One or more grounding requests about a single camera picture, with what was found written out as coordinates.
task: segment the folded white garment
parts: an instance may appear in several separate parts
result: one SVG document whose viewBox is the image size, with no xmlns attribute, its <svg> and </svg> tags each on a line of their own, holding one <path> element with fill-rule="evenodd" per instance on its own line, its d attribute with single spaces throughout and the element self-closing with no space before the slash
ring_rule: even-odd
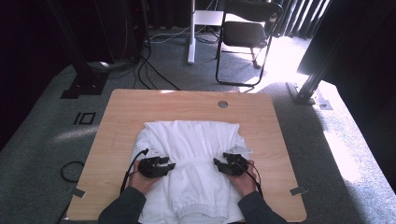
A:
<svg viewBox="0 0 396 224">
<path fill-rule="evenodd" d="M 230 147 L 246 147 L 238 134 L 239 124 L 177 120 L 145 126 L 132 157 L 154 147 L 176 166 L 146 195 L 139 222 L 220 224 L 243 219 L 237 206 L 239 194 L 213 162 Z"/>
</svg>

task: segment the metal chair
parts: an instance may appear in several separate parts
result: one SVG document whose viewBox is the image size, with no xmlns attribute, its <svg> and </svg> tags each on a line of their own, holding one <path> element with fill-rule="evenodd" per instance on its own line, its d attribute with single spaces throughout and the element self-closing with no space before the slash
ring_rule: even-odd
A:
<svg viewBox="0 0 396 224">
<path fill-rule="evenodd" d="M 224 85 L 247 87 L 254 87 L 260 83 L 262 80 L 262 74 L 264 72 L 268 51 L 271 46 L 273 31 L 277 23 L 280 21 L 282 12 L 283 10 L 280 5 L 267 2 L 251 2 L 242 0 L 231 2 L 230 5 L 226 6 L 221 22 L 219 44 L 216 53 L 216 59 L 218 60 L 216 65 L 216 81 L 218 83 Z M 230 21 L 227 16 L 231 14 L 244 19 L 244 21 Z M 222 52 L 230 52 L 221 50 L 223 43 L 230 47 L 250 48 L 253 57 L 253 64 L 255 67 L 260 67 L 256 62 L 257 55 L 259 54 L 255 56 L 253 49 L 266 48 L 265 58 L 260 72 L 260 78 L 256 83 L 246 84 L 220 80 L 220 54 Z"/>
</svg>

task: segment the black cable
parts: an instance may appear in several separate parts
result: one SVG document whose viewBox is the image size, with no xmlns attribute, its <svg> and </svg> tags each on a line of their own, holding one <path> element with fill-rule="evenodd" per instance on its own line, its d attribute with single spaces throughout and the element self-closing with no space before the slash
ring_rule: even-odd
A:
<svg viewBox="0 0 396 224">
<path fill-rule="evenodd" d="M 126 76 L 128 76 L 129 74 L 131 74 L 132 73 L 132 70 L 131 71 L 128 71 L 128 72 L 126 72 L 126 73 L 124 73 L 124 74 L 122 74 L 122 75 L 120 75 L 120 76 L 118 76 L 118 77 L 109 77 L 107 80 L 115 80 L 115 79 L 119 79 L 119 78 L 122 78 L 122 77 L 126 77 Z"/>
<path fill-rule="evenodd" d="M 239 168 L 241 168 L 245 173 L 248 174 L 248 176 L 250 176 L 250 178 L 251 178 L 251 179 L 254 181 L 254 183 L 256 184 L 257 190 L 259 191 L 260 195 L 263 197 L 263 195 L 262 195 L 262 185 L 261 185 L 260 183 L 258 183 L 257 180 L 256 180 L 256 178 L 254 178 L 254 176 L 251 175 L 251 174 L 248 172 L 248 170 L 245 170 L 244 167 L 242 167 L 241 164 L 239 164 L 237 161 L 233 161 L 233 162 L 235 162 L 235 164 L 236 164 L 237 166 L 239 166 Z"/>
<path fill-rule="evenodd" d="M 142 5 L 142 12 L 143 12 L 143 21 L 145 23 L 145 28 L 146 28 L 146 39 L 148 41 L 148 50 L 151 51 L 151 44 L 149 42 L 149 21 L 148 21 L 148 16 L 146 13 L 146 1 L 145 0 L 140 0 L 140 4 Z"/>
<path fill-rule="evenodd" d="M 80 164 L 82 167 L 84 167 L 84 163 L 83 163 L 82 161 L 70 161 L 70 162 L 68 162 L 67 164 L 65 164 L 65 165 L 62 167 L 62 169 L 61 169 L 61 177 L 62 177 L 65 181 L 67 181 L 67 182 L 70 182 L 70 183 L 77 183 L 77 182 L 78 182 L 78 179 L 70 179 L 70 178 L 68 178 L 68 177 L 66 177 L 66 176 L 64 175 L 64 169 L 66 169 L 69 165 L 72 165 L 72 164 Z"/>
<path fill-rule="evenodd" d="M 140 75 L 140 71 L 142 70 L 142 67 L 143 67 L 143 65 L 144 65 L 145 63 L 146 63 L 146 62 L 142 62 L 142 64 L 140 65 L 139 70 L 137 71 L 137 77 L 139 78 L 140 82 L 141 82 L 148 90 L 151 90 L 151 88 L 143 81 L 143 79 L 142 79 L 142 77 L 141 77 L 141 75 Z"/>
<path fill-rule="evenodd" d="M 136 173 L 139 173 L 141 170 L 135 171 L 135 172 L 131 172 L 130 174 L 128 174 L 128 176 L 134 175 Z"/>
<path fill-rule="evenodd" d="M 61 214 L 61 216 L 59 217 L 58 222 L 56 222 L 57 224 L 61 223 L 61 221 L 62 221 L 62 219 L 64 218 L 64 215 L 66 214 L 67 209 L 69 208 L 69 206 L 70 206 L 70 203 L 69 203 L 69 204 L 66 206 L 66 208 L 62 211 L 62 214 Z"/>
<path fill-rule="evenodd" d="M 257 175 L 259 176 L 259 184 L 261 185 L 261 184 L 262 184 L 262 178 L 260 177 L 260 173 L 259 173 L 259 171 L 257 170 L 256 166 L 254 166 L 254 165 L 253 165 L 252 163 L 250 163 L 250 162 L 247 162 L 247 164 L 250 164 L 251 166 L 253 166 L 254 170 L 256 170 L 256 173 L 257 173 Z"/>
<path fill-rule="evenodd" d="M 136 75 L 136 67 L 134 68 L 134 86 L 133 89 L 136 88 L 136 81 L 137 81 L 137 75 Z"/>
<path fill-rule="evenodd" d="M 180 91 L 180 88 L 179 87 L 177 87 L 174 83 L 172 83 L 171 81 L 169 81 L 166 77 L 164 77 L 163 75 L 161 75 L 161 73 L 159 73 L 158 71 L 157 71 L 157 69 L 155 69 L 155 67 L 145 58 L 145 57 L 143 57 L 143 56 L 141 56 L 141 58 L 146 62 L 146 63 L 148 63 L 148 65 L 150 65 L 150 67 L 152 68 L 152 69 L 154 69 L 154 71 L 158 74 L 158 76 L 160 76 L 161 78 L 163 78 L 165 81 L 167 81 L 169 84 L 171 84 L 173 87 L 175 87 L 178 91 Z"/>
<path fill-rule="evenodd" d="M 148 78 L 149 83 L 155 88 L 155 90 L 158 90 L 158 88 L 151 81 L 151 78 L 149 78 L 149 70 L 148 70 L 148 66 L 146 64 L 145 64 L 145 67 L 146 67 L 146 77 Z"/>
<path fill-rule="evenodd" d="M 149 150 L 146 148 L 145 150 L 142 150 L 142 151 L 140 151 L 139 153 L 137 153 L 137 155 L 134 157 L 134 159 L 132 160 L 132 162 L 131 162 L 131 165 L 129 166 L 129 168 L 128 168 L 128 171 L 127 172 L 125 172 L 125 176 L 124 176 L 124 179 L 123 179 L 123 181 L 122 181 L 122 185 L 121 185 L 121 189 L 120 189 L 120 194 L 122 194 L 122 192 L 124 191 L 124 189 L 125 189 L 125 186 L 126 186 L 126 180 L 128 179 L 128 176 L 129 176 L 129 173 L 131 173 L 131 169 L 132 169 L 132 166 L 134 165 L 134 162 L 137 160 L 137 158 L 141 155 L 141 154 L 148 154 L 148 152 L 149 152 Z"/>
<path fill-rule="evenodd" d="M 97 71 L 97 72 L 108 72 L 108 73 L 112 73 L 112 72 L 123 72 L 123 71 L 127 71 L 129 69 L 131 69 L 132 67 L 134 67 L 135 65 L 137 65 L 138 63 L 138 58 L 134 58 L 131 57 L 128 62 L 126 62 L 125 64 L 121 64 L 121 65 L 117 65 L 117 66 L 113 66 L 113 67 L 96 67 L 93 65 L 89 65 L 89 67 L 91 68 L 91 70 L 93 71 Z"/>
<path fill-rule="evenodd" d="M 219 42 L 219 35 L 217 35 L 215 33 L 203 33 L 203 34 L 200 34 L 200 35 L 213 35 L 216 38 L 216 40 L 207 40 L 207 39 L 204 39 L 204 38 L 196 36 L 195 39 L 198 40 L 201 43 L 204 43 L 204 44 L 216 44 L 216 43 Z"/>
</svg>

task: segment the wire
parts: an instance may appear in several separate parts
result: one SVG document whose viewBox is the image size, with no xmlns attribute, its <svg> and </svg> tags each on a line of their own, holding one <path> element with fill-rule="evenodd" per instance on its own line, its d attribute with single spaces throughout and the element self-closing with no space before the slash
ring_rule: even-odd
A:
<svg viewBox="0 0 396 224">
<path fill-rule="evenodd" d="M 209 10 L 209 8 L 210 8 L 210 6 L 212 6 L 213 2 L 215 2 L 215 0 L 212 0 L 212 1 L 209 3 L 209 5 L 206 7 L 205 11 L 208 11 L 208 10 Z M 216 11 L 216 9 L 217 9 L 217 7 L 218 7 L 218 3 L 219 3 L 219 0 L 216 0 L 215 8 L 214 8 L 213 10 Z M 160 35 L 171 35 L 171 36 L 170 36 L 169 38 L 163 40 L 163 41 L 160 41 L 160 42 L 151 42 L 151 43 L 153 43 L 153 44 L 162 44 L 162 43 L 164 43 L 164 42 L 166 42 L 166 41 L 168 41 L 168 40 L 170 40 L 170 39 L 172 39 L 172 38 L 174 38 L 174 37 L 176 37 L 176 36 L 178 36 L 178 35 L 183 35 L 183 33 L 186 32 L 186 30 L 188 30 L 188 29 L 190 29 L 190 28 L 191 28 L 191 27 L 189 26 L 189 27 L 185 28 L 184 30 L 182 30 L 181 32 L 179 32 L 179 33 L 177 33 L 177 34 L 157 34 L 157 35 L 154 35 L 154 36 L 151 37 L 150 39 L 153 39 L 153 38 L 155 38 L 155 37 L 157 37 L 157 36 L 160 36 Z M 202 28 L 201 30 L 199 30 L 199 31 L 197 31 L 197 32 L 195 32 L 195 33 L 196 33 L 196 34 L 197 34 L 197 33 L 200 33 L 200 32 L 203 31 L 205 28 L 206 28 L 206 25 L 204 26 L 204 28 Z"/>
<path fill-rule="evenodd" d="M 62 211 L 61 216 L 58 218 L 57 224 L 61 223 L 61 221 L 64 219 L 64 215 L 66 214 L 67 209 L 69 208 L 70 203 L 66 206 L 66 208 Z"/>
<path fill-rule="evenodd" d="M 166 77 L 164 77 L 163 75 L 161 75 L 161 73 L 159 73 L 157 71 L 157 69 L 155 69 L 155 67 L 143 56 L 141 56 L 141 58 L 145 61 L 145 63 L 148 63 L 148 65 L 150 65 L 150 67 L 152 69 L 154 69 L 154 71 L 158 74 L 158 76 L 160 76 L 161 78 L 163 78 L 163 80 L 167 81 L 169 84 L 171 84 L 173 87 L 175 87 L 178 91 L 180 91 L 180 88 L 178 86 L 176 86 L 173 82 L 169 81 Z"/>
<path fill-rule="evenodd" d="M 241 164 L 239 164 L 237 161 L 233 161 L 233 162 L 235 162 L 235 164 L 236 164 L 237 166 L 239 166 L 239 168 L 241 168 L 246 174 L 248 174 L 248 176 L 250 176 L 250 178 L 251 178 L 251 179 L 254 181 L 254 183 L 256 184 L 257 190 L 259 191 L 260 195 L 263 197 L 263 195 L 262 195 L 262 184 L 261 184 L 261 183 L 258 183 L 257 180 L 256 180 L 256 178 L 254 178 L 254 176 L 251 175 L 251 174 L 248 172 L 248 170 L 246 170 L 244 167 L 242 167 Z"/>
<path fill-rule="evenodd" d="M 204 43 L 204 44 L 216 44 L 216 43 L 219 42 L 219 35 L 218 34 L 215 34 L 215 33 L 203 33 L 202 34 L 202 33 L 200 33 L 200 35 L 213 35 L 216 38 L 216 40 L 207 40 L 207 39 L 204 39 L 204 38 L 196 36 L 195 39 L 198 40 L 201 43 Z"/>
<path fill-rule="evenodd" d="M 77 183 L 78 179 L 70 179 L 69 177 L 66 177 L 66 175 L 64 174 L 64 170 L 69 167 L 72 164 L 80 164 L 82 167 L 84 167 L 84 163 L 82 161 L 70 161 L 67 164 L 65 164 L 62 169 L 61 169 L 61 177 L 63 180 L 70 182 L 70 183 Z"/>
<path fill-rule="evenodd" d="M 131 58 L 127 63 L 115 67 L 99 68 L 90 65 L 90 68 L 92 71 L 97 71 L 97 72 L 108 72 L 108 73 L 123 72 L 130 70 L 132 67 L 135 67 L 138 63 L 139 63 L 138 58 Z"/>
<path fill-rule="evenodd" d="M 140 64 L 139 70 L 137 71 L 137 77 L 139 78 L 140 82 L 148 89 L 151 90 L 151 88 L 143 81 L 140 71 L 142 70 L 143 65 L 145 65 L 145 62 L 142 62 L 142 64 Z"/>
<path fill-rule="evenodd" d="M 128 174 L 128 176 L 134 175 L 136 173 L 139 173 L 141 170 L 135 171 L 135 172 L 131 172 L 130 174 Z"/>
<path fill-rule="evenodd" d="M 151 81 L 151 78 L 149 78 L 149 70 L 148 70 L 148 65 L 146 63 L 145 63 L 145 67 L 146 67 L 146 77 L 148 78 L 149 83 L 155 88 L 155 90 L 158 90 L 158 88 Z"/>
<path fill-rule="evenodd" d="M 128 171 L 125 172 L 125 176 L 124 179 L 122 181 L 122 185 L 121 185 L 121 189 L 120 189 L 120 194 L 122 194 L 122 192 L 125 190 L 125 185 L 126 185 L 126 180 L 128 179 L 129 173 L 131 173 L 131 169 L 132 166 L 134 165 L 134 162 L 137 160 L 137 158 L 141 155 L 141 154 L 148 154 L 149 150 L 146 148 L 145 150 L 140 151 L 139 153 L 137 153 L 137 155 L 134 157 L 134 159 L 131 162 L 131 165 L 128 168 Z"/>
<path fill-rule="evenodd" d="M 136 88 L 136 81 L 137 81 L 137 76 L 136 76 L 136 67 L 134 68 L 134 86 L 133 89 Z"/>
<path fill-rule="evenodd" d="M 262 178 L 260 177 L 260 173 L 259 173 L 259 171 L 257 170 L 256 166 L 254 166 L 254 165 L 253 165 L 252 163 L 250 163 L 250 162 L 247 162 L 247 164 L 251 165 L 251 166 L 254 168 L 254 170 L 256 170 L 256 173 L 257 173 L 257 175 L 259 176 L 259 184 L 261 185 L 261 184 L 262 184 Z"/>
<path fill-rule="evenodd" d="M 128 46 L 128 21 L 125 18 L 125 45 L 121 54 L 121 58 L 123 58 L 123 54 L 125 53 L 126 47 Z"/>
<path fill-rule="evenodd" d="M 132 71 L 128 71 L 128 72 L 120 75 L 119 77 L 108 77 L 107 80 L 114 80 L 114 79 L 119 79 L 119 78 L 122 78 L 122 77 L 126 77 L 127 75 L 131 74 L 131 72 Z"/>
</svg>

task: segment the dark curtain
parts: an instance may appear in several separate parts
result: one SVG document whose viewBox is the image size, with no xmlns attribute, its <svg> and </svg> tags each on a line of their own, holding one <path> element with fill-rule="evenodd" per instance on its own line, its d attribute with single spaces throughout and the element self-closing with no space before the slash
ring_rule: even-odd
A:
<svg viewBox="0 0 396 224">
<path fill-rule="evenodd" d="M 312 38 L 331 0 L 277 0 L 283 7 L 283 18 L 276 36 Z"/>
<path fill-rule="evenodd" d="M 223 10 L 230 0 L 219 0 L 210 5 L 211 0 L 195 2 L 197 10 Z M 273 0 L 283 7 L 284 16 L 276 27 L 276 37 L 299 36 L 312 38 L 331 0 Z M 148 20 L 152 27 L 189 27 L 191 0 L 148 0 Z"/>
<path fill-rule="evenodd" d="M 315 74 L 332 55 L 324 80 L 337 87 L 396 192 L 395 28 L 393 0 L 332 0 L 298 72 Z"/>
<path fill-rule="evenodd" d="M 0 151 L 52 78 L 70 64 L 37 1 L 0 6 Z"/>
</svg>

